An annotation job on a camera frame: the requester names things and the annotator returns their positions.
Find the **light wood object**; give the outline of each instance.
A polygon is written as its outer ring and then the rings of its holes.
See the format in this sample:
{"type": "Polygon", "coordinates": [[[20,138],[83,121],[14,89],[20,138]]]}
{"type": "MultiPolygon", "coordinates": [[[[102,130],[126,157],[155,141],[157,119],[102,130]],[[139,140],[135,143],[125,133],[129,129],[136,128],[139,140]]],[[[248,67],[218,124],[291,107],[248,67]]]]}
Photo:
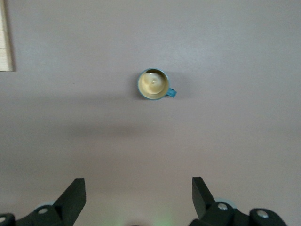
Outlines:
{"type": "Polygon", "coordinates": [[[0,8],[0,71],[10,72],[13,70],[13,66],[9,46],[4,0],[0,0],[0,8]]]}

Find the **cup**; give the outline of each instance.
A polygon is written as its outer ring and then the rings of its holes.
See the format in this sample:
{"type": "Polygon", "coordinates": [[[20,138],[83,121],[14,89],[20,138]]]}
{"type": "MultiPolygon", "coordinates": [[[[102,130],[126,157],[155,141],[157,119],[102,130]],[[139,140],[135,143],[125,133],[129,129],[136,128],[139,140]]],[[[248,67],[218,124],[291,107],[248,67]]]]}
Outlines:
{"type": "Polygon", "coordinates": [[[141,95],[149,100],[159,100],[165,96],[175,97],[176,91],[170,88],[169,78],[158,68],[144,70],[137,82],[141,95]]]}

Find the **blue handle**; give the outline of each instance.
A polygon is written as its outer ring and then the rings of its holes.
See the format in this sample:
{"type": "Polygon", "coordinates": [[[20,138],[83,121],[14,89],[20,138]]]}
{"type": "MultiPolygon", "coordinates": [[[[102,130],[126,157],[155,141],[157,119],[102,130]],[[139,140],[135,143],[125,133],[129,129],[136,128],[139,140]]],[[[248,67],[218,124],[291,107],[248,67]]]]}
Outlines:
{"type": "Polygon", "coordinates": [[[170,96],[170,97],[175,97],[177,91],[175,91],[174,89],[172,88],[169,88],[166,95],[170,96]]]}

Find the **table surface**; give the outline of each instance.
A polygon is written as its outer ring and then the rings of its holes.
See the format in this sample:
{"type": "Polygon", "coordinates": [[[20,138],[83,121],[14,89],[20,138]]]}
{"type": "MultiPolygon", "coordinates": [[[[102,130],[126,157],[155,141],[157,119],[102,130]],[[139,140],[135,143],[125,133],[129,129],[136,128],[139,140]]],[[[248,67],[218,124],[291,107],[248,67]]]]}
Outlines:
{"type": "Polygon", "coordinates": [[[76,226],[186,226],[191,179],[244,213],[301,215],[301,2],[7,1],[0,212],[85,178],[76,226]],[[164,70],[175,98],[144,100],[164,70]]]}

